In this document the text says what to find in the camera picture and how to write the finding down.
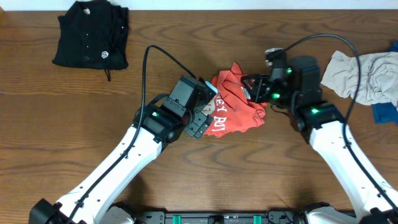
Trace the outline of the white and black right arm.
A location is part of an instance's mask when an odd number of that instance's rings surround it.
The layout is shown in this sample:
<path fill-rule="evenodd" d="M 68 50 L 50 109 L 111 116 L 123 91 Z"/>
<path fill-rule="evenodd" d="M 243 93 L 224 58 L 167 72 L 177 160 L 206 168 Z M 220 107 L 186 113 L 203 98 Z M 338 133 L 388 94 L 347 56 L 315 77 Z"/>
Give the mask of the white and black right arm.
<path fill-rule="evenodd" d="M 389 185 L 354 140 L 343 115 L 322 98 L 315 58 L 284 56 L 270 61 L 269 74 L 241 81 L 256 103 L 270 103 L 290 117 L 292 126 L 321 155 L 354 208 L 342 213 L 328 204 L 311 206 L 297 223 L 397 223 L 397 190 Z"/>

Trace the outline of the orange red t-shirt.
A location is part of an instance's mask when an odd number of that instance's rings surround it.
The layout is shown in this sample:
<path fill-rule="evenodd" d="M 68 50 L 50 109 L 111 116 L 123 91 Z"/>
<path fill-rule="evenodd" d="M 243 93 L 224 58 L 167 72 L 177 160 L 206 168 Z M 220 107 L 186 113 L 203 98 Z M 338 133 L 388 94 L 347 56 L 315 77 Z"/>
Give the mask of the orange red t-shirt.
<path fill-rule="evenodd" d="M 213 117 L 205 135 L 220 138 L 236 131 L 244 133 L 264 124 L 267 104 L 252 101 L 241 81 L 243 76 L 241 67 L 235 62 L 231 69 L 222 70 L 212 78 L 211 84 L 218 93 L 202 109 L 203 113 Z"/>

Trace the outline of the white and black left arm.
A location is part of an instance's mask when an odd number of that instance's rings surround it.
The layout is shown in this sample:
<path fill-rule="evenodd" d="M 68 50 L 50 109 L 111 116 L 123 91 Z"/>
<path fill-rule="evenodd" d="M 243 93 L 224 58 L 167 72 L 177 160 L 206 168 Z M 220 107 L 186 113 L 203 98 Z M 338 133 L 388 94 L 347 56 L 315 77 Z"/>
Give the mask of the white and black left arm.
<path fill-rule="evenodd" d="M 38 201 L 29 223 L 134 223 L 114 201 L 182 133 L 202 137 L 213 122 L 202 110 L 217 93 L 208 81 L 181 76 L 171 93 L 159 94 L 137 111 L 121 142 L 83 182 L 54 204 Z"/>

